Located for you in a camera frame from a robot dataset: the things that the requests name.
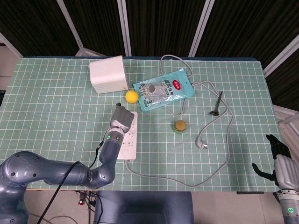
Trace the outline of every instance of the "white tissue box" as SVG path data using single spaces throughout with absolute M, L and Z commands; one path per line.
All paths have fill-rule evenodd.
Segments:
M 98 94 L 128 89 L 122 56 L 90 62 L 89 73 Z

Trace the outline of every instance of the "table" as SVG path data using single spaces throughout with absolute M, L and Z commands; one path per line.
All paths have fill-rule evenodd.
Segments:
M 204 186 L 189 189 L 171 181 L 140 178 L 130 174 L 123 161 L 117 161 L 116 177 L 109 190 L 168 191 L 275 191 L 275 185 L 257 176 L 251 163 L 264 172 L 273 170 L 273 159 L 266 134 L 280 137 L 273 105 L 259 61 L 253 59 L 190 58 L 193 81 L 209 80 L 235 114 L 231 128 L 230 163 Z M 195 145 L 199 131 L 213 118 L 209 111 L 216 97 L 201 86 L 188 99 L 185 114 L 173 117 L 164 108 L 141 112 L 138 103 L 128 105 L 125 91 L 98 95 L 92 88 L 88 64 L 95 58 L 22 58 L 7 88 L 0 108 L 0 162 L 15 152 L 32 151 L 51 160 L 81 161 L 90 165 L 95 148 L 115 109 L 121 102 L 138 112 L 137 159 L 129 163 L 135 172 L 161 175 L 194 184 L 206 179 L 225 161 L 225 133 L 229 116 L 208 128 L 203 140 L 208 150 Z M 158 60 L 126 59 L 128 84 L 159 74 Z M 182 62 L 166 60 L 166 72 L 185 68 Z M 182 102 L 169 107 L 179 112 Z M 187 122 L 186 132 L 174 133 L 172 124 Z M 44 182 L 29 185 L 33 189 L 55 189 Z M 64 189 L 84 189 L 64 186 Z

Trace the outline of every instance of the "red label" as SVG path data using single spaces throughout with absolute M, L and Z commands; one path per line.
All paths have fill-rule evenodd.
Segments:
M 177 90 L 180 90 L 181 89 L 181 84 L 177 81 L 177 80 L 174 80 L 172 82 L 174 88 L 176 88 Z

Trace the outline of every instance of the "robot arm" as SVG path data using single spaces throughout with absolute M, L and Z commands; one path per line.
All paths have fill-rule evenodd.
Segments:
M 261 177 L 275 184 L 281 189 L 274 196 L 281 206 L 285 224 L 299 224 L 299 166 L 291 158 L 286 145 L 281 143 L 273 135 L 267 135 L 270 141 L 274 159 L 273 174 L 260 171 L 256 164 L 252 164 L 254 171 Z
M 102 165 L 90 170 L 84 164 L 73 167 L 64 185 L 86 186 L 97 189 L 115 178 L 115 164 L 124 134 L 129 131 L 134 115 L 120 103 L 110 121 L 108 137 L 100 153 Z M 26 224 L 28 212 L 24 193 L 31 182 L 44 180 L 58 185 L 73 165 L 70 162 L 47 160 L 32 152 L 18 152 L 0 165 L 0 223 Z

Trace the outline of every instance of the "plastic package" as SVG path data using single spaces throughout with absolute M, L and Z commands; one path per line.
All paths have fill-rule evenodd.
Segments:
M 185 99 L 194 95 L 184 69 L 133 84 L 142 111 Z

